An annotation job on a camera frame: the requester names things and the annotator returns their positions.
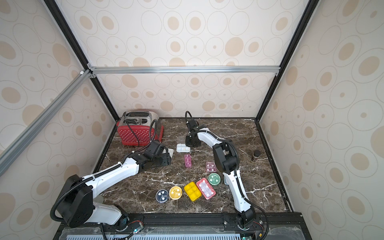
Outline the magenta pillbox clear lid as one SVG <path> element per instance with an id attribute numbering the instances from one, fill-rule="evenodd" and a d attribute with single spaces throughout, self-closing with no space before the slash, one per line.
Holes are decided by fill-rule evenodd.
<path id="1" fill-rule="evenodd" d="M 216 164 L 214 162 L 206 162 L 206 172 L 207 173 L 217 172 Z"/>

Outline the dark blue round pillbox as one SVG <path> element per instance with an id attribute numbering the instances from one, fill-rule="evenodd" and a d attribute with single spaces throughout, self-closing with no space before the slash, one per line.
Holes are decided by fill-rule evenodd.
<path id="1" fill-rule="evenodd" d="M 156 193 L 156 201 L 158 203 L 165 203 L 167 202 L 169 199 L 169 192 L 167 190 L 158 190 L 158 192 Z"/>

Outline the yellow round pillbox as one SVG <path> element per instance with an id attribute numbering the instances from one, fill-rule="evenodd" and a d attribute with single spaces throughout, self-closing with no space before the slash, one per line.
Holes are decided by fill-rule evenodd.
<path id="1" fill-rule="evenodd" d="M 172 200 L 180 199 L 182 197 L 182 194 L 183 194 L 182 188 L 179 186 L 173 186 L 169 191 L 169 196 Z"/>

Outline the green round pillbox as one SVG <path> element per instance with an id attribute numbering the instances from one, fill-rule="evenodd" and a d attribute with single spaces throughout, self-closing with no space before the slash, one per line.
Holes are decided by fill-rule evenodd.
<path id="1" fill-rule="evenodd" d="M 212 185 L 212 186 L 217 186 L 221 183 L 221 177 L 219 174 L 217 173 L 211 173 L 208 177 L 208 182 Z"/>

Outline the yellow lidded rectangular pillbox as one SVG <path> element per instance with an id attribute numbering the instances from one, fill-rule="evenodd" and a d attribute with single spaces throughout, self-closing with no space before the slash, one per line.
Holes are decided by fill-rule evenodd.
<path id="1" fill-rule="evenodd" d="M 202 193 L 195 182 L 188 183 L 186 186 L 184 186 L 184 190 L 192 202 L 196 201 L 202 196 Z"/>

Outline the red rectangular pillbox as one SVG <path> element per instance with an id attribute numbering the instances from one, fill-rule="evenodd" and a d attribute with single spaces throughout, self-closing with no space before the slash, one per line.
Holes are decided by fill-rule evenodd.
<path id="1" fill-rule="evenodd" d="M 206 178 L 202 178 L 197 181 L 196 185 L 206 200 L 210 200 L 216 195 L 216 191 Z"/>

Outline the white six-cell pillbox clear lid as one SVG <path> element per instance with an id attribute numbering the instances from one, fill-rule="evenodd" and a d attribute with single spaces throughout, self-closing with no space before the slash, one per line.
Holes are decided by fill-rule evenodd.
<path id="1" fill-rule="evenodd" d="M 168 153 L 170 154 L 170 157 L 172 158 L 173 154 L 174 154 L 174 150 L 173 149 L 168 149 Z"/>

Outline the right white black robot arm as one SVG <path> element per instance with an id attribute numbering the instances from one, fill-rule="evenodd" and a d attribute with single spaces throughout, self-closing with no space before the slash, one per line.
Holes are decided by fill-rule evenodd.
<path id="1" fill-rule="evenodd" d="M 186 145 L 196 148 L 204 142 L 212 148 L 216 168 L 229 184 L 235 203 L 238 225 L 241 229 L 249 228 L 257 214 L 245 192 L 240 175 L 240 158 L 233 142 L 222 139 L 206 126 L 199 125 L 189 111 L 185 112 L 185 121 L 188 128 Z"/>

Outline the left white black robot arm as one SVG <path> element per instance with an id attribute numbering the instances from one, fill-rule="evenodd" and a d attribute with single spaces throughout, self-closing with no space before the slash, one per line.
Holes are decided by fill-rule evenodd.
<path id="1" fill-rule="evenodd" d="M 71 228 L 85 223 L 97 223 L 123 229 L 128 225 L 128 214 L 119 206 L 95 202 L 95 198 L 115 184 L 150 169 L 168 166 L 172 158 L 168 148 L 155 139 L 158 121 L 152 121 L 150 142 L 138 151 L 128 153 L 123 162 L 79 177 L 69 177 L 50 210 L 55 222 L 64 222 Z"/>

